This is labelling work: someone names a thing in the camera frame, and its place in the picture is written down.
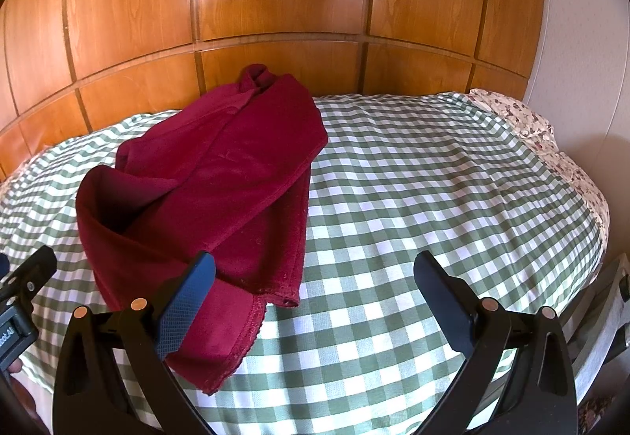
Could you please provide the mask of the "dark red knit garment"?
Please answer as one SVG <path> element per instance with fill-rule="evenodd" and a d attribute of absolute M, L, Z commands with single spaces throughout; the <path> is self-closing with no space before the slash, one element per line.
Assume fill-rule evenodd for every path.
<path fill-rule="evenodd" d="M 169 366 L 206 393 L 238 368 L 268 305 L 293 308 L 311 165 L 328 135 L 314 100 L 262 65 L 205 93 L 83 178 L 80 241 L 113 310 L 153 296 L 204 251 L 217 277 Z"/>

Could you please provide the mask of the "green white checkered bedspread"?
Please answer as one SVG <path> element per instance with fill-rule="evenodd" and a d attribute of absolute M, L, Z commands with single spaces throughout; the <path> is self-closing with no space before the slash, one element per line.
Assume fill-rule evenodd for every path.
<path fill-rule="evenodd" d="M 183 385 L 182 434 L 407 434 L 461 359 L 412 277 L 430 251 L 506 307 L 564 307 L 606 222 L 503 119 L 459 93 L 331 96 L 296 308 L 269 307 L 214 394 Z"/>

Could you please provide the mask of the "floral patterned bed sheet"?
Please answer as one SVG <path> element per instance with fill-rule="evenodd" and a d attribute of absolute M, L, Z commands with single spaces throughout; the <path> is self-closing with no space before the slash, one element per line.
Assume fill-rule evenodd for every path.
<path fill-rule="evenodd" d="M 479 108 L 495 113 L 506 121 L 554 173 L 581 195 L 595 218 L 603 248 L 608 247 L 611 226 L 609 203 L 586 171 L 558 147 L 551 122 L 523 102 L 502 93 L 473 88 L 465 95 Z"/>

